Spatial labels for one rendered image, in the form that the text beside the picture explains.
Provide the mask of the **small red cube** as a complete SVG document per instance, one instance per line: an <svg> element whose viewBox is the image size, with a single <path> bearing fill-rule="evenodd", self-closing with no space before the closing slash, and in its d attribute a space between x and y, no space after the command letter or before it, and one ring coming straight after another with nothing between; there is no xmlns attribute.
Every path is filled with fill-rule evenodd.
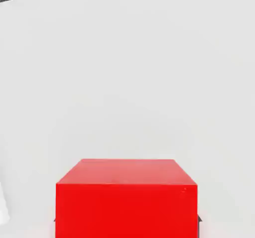
<svg viewBox="0 0 255 238"><path fill-rule="evenodd" d="M197 198L174 160L83 159L56 183L55 238L198 238Z"/></svg>

